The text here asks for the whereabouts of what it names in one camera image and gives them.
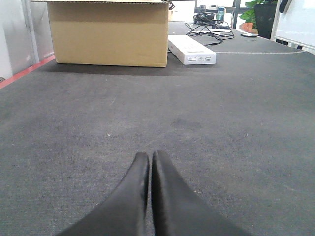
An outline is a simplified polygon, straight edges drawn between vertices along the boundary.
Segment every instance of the whiteboard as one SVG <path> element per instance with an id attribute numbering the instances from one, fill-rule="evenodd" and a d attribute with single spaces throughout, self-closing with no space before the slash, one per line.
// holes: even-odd
<path id="1" fill-rule="evenodd" d="M 286 13 L 279 12 L 280 3 L 281 0 L 277 5 L 274 38 L 315 49 L 315 0 L 292 0 Z"/>

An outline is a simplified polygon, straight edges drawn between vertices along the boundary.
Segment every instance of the cardboard box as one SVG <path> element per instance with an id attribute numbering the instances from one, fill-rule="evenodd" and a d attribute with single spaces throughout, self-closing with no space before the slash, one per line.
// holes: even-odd
<path id="1" fill-rule="evenodd" d="M 47 2 L 57 63 L 165 67 L 167 0 Z"/>

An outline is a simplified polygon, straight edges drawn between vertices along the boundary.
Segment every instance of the black pot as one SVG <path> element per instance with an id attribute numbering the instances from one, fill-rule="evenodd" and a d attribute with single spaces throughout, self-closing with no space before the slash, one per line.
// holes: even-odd
<path id="1" fill-rule="evenodd" d="M 270 39 L 276 8 L 276 4 L 258 4 L 254 6 L 259 36 Z"/>

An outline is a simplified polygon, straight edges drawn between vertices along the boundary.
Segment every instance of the box flap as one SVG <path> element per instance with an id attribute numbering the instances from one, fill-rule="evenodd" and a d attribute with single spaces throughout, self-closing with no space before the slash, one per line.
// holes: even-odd
<path id="1" fill-rule="evenodd" d="M 31 2 L 100 2 L 130 4 L 166 4 L 169 0 L 30 0 Z"/>

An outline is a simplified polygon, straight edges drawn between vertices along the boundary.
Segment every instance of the headphones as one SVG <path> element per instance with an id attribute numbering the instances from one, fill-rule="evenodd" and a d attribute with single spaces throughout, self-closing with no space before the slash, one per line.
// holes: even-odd
<path id="1" fill-rule="evenodd" d="M 193 22 L 198 25 L 212 25 L 215 23 L 215 21 L 213 21 L 214 17 L 214 13 L 200 12 L 193 16 Z"/>

